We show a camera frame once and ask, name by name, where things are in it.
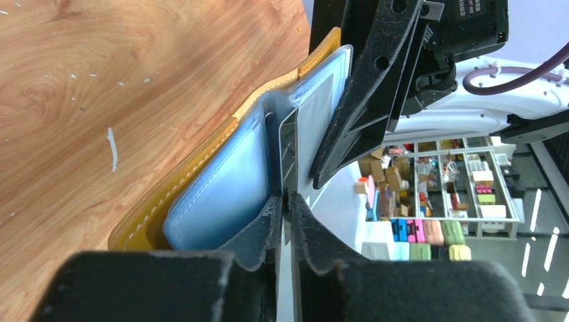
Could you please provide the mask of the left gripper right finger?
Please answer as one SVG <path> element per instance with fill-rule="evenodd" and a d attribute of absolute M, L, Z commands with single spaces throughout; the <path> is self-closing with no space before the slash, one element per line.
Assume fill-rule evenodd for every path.
<path fill-rule="evenodd" d="M 299 193 L 289 200 L 296 321 L 349 321 L 343 270 L 366 258 L 313 214 Z"/>

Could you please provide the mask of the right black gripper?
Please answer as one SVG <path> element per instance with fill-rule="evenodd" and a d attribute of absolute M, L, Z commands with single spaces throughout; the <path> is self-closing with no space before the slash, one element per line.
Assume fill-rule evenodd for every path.
<path fill-rule="evenodd" d="M 399 118 L 425 97 L 457 87 L 456 64 L 505 45 L 506 1 L 315 1 L 311 52 L 332 28 L 354 58 L 344 92 L 311 167 L 321 188 L 341 168 L 377 150 Z"/>

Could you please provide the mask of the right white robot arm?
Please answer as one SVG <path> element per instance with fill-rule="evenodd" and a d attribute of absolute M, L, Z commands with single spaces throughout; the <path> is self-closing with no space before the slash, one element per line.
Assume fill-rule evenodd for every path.
<path fill-rule="evenodd" d="M 311 52 L 325 35 L 353 59 L 312 163 L 317 189 L 382 145 L 568 131 L 567 47 L 536 67 L 484 61 L 508 40 L 506 1 L 315 1 Z"/>

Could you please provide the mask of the yellow leather card holder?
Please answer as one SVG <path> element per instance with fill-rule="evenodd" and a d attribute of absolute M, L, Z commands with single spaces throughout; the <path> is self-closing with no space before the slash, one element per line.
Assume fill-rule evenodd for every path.
<path fill-rule="evenodd" d="M 292 71 L 248 95 L 201 147 L 126 214 L 113 251 L 216 250 L 282 196 L 278 128 L 296 107 L 297 190 L 316 201 L 310 167 L 350 75 L 353 48 L 333 28 Z"/>

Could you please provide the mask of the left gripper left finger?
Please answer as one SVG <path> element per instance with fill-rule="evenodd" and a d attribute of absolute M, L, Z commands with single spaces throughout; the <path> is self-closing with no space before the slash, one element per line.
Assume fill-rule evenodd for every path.
<path fill-rule="evenodd" d="M 276 321 L 282 197 L 272 196 L 220 250 L 232 256 L 219 279 L 218 321 Z"/>

